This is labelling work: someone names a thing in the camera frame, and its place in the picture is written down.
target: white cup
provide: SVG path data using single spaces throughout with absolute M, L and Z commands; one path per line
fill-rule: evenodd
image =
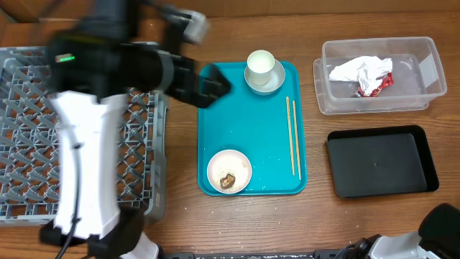
M 256 50 L 247 58 L 249 80 L 257 85 L 263 85 L 270 80 L 275 58 L 266 50 Z

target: wooden table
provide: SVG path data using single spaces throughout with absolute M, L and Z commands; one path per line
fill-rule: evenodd
M 71 23 L 42 28 L 41 43 Z M 220 18 L 199 47 L 187 56 L 201 65 L 246 60 L 251 51 L 269 50 L 294 64 L 300 74 L 308 185 L 295 196 L 216 198 L 196 183 L 197 109 L 171 101 L 167 118 L 167 211 L 145 228 L 167 252 L 305 252 L 338 248 L 360 237 L 400 235 L 417 230 L 430 210 L 443 202 L 460 207 L 460 13 L 421 12 L 286 17 Z M 160 39 L 161 23 L 146 21 L 140 40 Z M 29 45 L 30 24 L 9 25 L 1 46 Z M 313 61 L 327 40 L 371 37 L 432 37 L 446 74 L 447 94 L 421 112 L 326 116 L 318 110 Z M 433 193 L 343 200 L 334 193 L 325 140 L 334 130 L 418 124 L 426 131 L 441 182 Z M 38 241 L 38 227 L 0 230 L 0 257 L 54 258 L 58 248 Z M 86 248 L 72 247 L 67 258 Z

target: black tray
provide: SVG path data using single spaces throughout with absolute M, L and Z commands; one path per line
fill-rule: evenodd
M 332 132 L 327 146 L 334 187 L 342 198 L 439 188 L 426 134 L 419 126 Z

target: white label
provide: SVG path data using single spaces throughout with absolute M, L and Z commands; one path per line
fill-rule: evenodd
M 433 54 L 430 54 L 420 63 L 420 72 L 422 73 L 422 81 L 425 88 L 429 87 L 432 83 L 439 79 Z
M 160 206 L 160 194 L 157 193 L 157 198 L 155 198 L 155 206 L 159 207 Z

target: wooden chopstick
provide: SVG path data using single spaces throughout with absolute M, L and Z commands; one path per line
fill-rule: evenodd
M 289 148 L 290 148 L 290 163 L 293 167 L 293 176 L 295 176 L 294 169 L 294 152 L 293 152 L 293 129 L 290 126 L 290 107 L 289 96 L 286 96 L 286 109 L 287 109 L 287 127 L 289 128 Z
M 297 170 L 299 172 L 299 180 L 302 180 L 302 174 L 300 173 L 299 137 L 297 135 L 297 116 L 295 115 L 295 101 L 293 101 L 293 110 L 294 110 L 295 151 L 297 152 Z

